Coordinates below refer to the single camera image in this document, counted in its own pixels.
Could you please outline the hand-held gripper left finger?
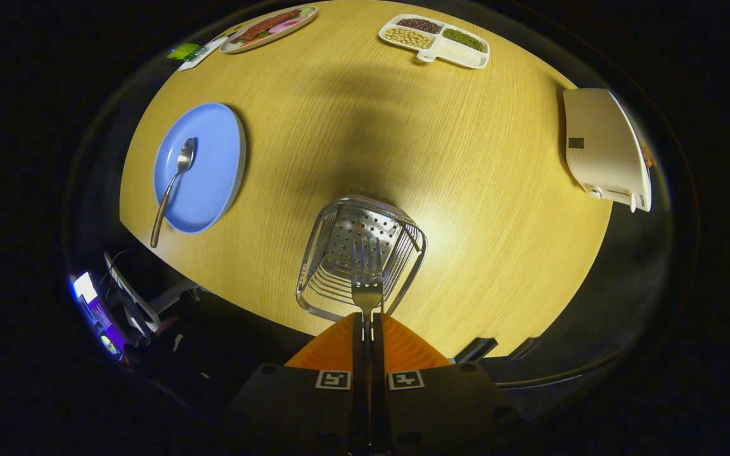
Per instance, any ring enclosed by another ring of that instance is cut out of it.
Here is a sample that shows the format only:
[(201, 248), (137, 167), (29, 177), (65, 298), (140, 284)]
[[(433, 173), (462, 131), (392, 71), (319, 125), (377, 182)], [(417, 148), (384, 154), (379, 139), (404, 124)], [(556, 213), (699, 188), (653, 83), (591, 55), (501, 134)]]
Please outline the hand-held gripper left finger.
[(235, 455), (364, 455), (362, 315), (352, 313), (287, 364), (261, 364), (232, 402)]

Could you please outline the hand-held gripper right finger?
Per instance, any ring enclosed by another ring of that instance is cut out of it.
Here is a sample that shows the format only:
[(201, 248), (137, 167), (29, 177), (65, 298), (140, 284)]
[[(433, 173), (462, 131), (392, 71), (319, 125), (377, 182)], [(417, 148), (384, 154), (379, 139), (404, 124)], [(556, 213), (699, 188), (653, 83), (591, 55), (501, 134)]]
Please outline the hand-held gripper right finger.
[(485, 455), (524, 419), (474, 363), (453, 364), (390, 315), (371, 323), (371, 453)]

